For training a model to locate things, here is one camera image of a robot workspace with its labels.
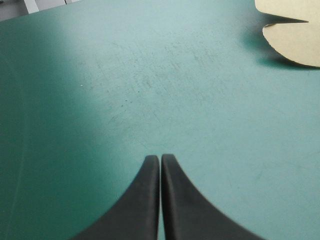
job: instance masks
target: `green cutting mat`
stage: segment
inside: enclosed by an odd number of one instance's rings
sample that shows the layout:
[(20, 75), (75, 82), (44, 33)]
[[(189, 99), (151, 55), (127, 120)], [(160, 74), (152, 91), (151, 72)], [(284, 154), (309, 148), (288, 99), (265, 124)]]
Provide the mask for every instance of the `green cutting mat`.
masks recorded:
[(66, 240), (145, 155), (174, 153), (249, 230), (319, 240), (320, 71), (274, 53), (267, 23), (253, 0), (83, 0), (0, 22), (0, 239)]

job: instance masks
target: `scratch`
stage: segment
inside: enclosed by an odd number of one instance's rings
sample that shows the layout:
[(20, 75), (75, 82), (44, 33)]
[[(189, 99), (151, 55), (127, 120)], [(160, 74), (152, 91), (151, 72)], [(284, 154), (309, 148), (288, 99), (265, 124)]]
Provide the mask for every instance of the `scratch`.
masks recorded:
[(112, 118), (106, 123), (107, 125), (110, 124), (111, 122), (114, 122), (114, 120), (117, 119), (117, 115), (112, 116)]
[(310, 154), (303, 156), (300, 160), (307, 160), (308, 158), (315, 157), (318, 154), (320, 154), (320, 151), (312, 152)]
[(98, 69), (100, 70), (100, 73), (102, 73), (102, 75), (104, 76), (104, 79), (107, 80), (107, 76), (105, 74), (105, 71), (102, 69), (97, 57), (95, 57), (95, 62), (96, 62), (96, 65), (98, 66)]
[(145, 144), (143, 144), (141, 141), (138, 140), (138, 142), (146, 149), (148, 150), (147, 146)]
[(19, 170), (18, 170), (18, 176), (17, 176), (17, 182), (16, 182), (16, 186), (15, 186), (15, 191), (14, 191), (14, 196), (13, 196), (13, 201), (12, 201), (12, 205), (11, 205), (11, 209), (10, 209), (10, 215), (9, 215), (9, 219), (7, 222), (7, 226), (6, 226), (6, 230), (5, 230), (5, 236), (4, 236), (4, 240), (8, 239), (9, 236), (9, 232), (10, 232), (10, 227), (11, 227), (11, 223), (12, 223), (12, 219), (14, 216), (14, 212), (16, 209), (16, 205), (17, 205), (17, 201), (18, 201), (18, 193), (20, 190), (20, 186), (21, 186), (21, 179), (22, 179), (22, 173), (24, 170), (24, 166), (25, 166), (25, 155), (26, 152), (28, 151), (28, 145), (27, 145), (27, 140), (28, 140), (28, 135), (29, 135), (29, 130), (28, 130), (28, 115), (27, 115), (27, 111), (26, 111), (26, 97), (24, 95), (24, 91), (23, 91), (23, 87), (19, 81), (19, 76), (18, 73), (16, 72), (16, 70), (12, 67), (13, 64), (10, 64), (9, 61), (6, 59), (6, 57), (0, 52), (1, 58), (3, 59), (3, 61), (7, 64), (8, 69), (10, 69), (10, 71), (13, 74), (13, 78), (17, 83), (17, 86), (19, 88), (20, 91), (20, 96), (21, 96), (21, 104), (22, 104), (22, 112), (23, 112), (23, 137), (22, 137), (22, 150), (21, 150), (21, 160), (20, 160), (20, 166), (19, 166)]
[(169, 91), (168, 91), (168, 89), (165, 87), (165, 86), (163, 86), (163, 89), (165, 90), (165, 92), (170, 96), (171, 94), (169, 93)]
[(264, 167), (265, 166), (262, 166), (260, 173), (255, 177), (255, 183), (257, 183), (261, 179), (262, 174), (264, 173)]
[(123, 46), (121, 44), (115, 43), (113, 41), (109, 41), (109, 43), (112, 44), (112, 45), (115, 45), (116, 47), (118, 47), (118, 48), (120, 48), (122, 50), (129, 50), (130, 52), (132, 52), (131, 49), (129, 49), (128, 47), (125, 47), (125, 46)]
[(155, 112), (153, 112), (153, 115), (155, 116), (155, 118), (158, 120), (159, 123), (161, 123), (161, 121), (159, 120), (157, 114)]

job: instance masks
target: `beige paper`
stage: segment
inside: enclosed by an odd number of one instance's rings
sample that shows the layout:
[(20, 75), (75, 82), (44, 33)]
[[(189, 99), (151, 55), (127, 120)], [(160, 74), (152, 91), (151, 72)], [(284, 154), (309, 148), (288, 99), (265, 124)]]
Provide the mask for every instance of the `beige paper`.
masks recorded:
[(266, 25), (263, 35), (287, 59), (320, 67), (320, 0), (255, 0), (255, 6), (262, 13), (308, 21)]

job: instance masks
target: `green surface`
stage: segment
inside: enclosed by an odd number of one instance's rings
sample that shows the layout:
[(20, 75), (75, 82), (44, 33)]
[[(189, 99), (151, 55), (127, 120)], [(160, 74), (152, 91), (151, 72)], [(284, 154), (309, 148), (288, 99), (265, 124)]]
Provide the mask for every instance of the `green surface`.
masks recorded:
[(253, 0), (83, 0), (0, 22), (0, 239), (66, 240), (175, 153), (269, 240), (319, 240), (320, 71)]

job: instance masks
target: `table surface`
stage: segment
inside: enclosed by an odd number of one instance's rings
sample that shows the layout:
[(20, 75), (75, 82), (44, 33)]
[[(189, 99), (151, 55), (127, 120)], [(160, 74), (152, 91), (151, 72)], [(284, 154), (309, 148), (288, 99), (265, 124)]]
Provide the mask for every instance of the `table surface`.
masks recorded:
[(318, 240), (320, 71), (268, 21), (252, 0), (83, 0), (0, 22), (0, 239), (66, 240), (174, 153), (247, 229)]

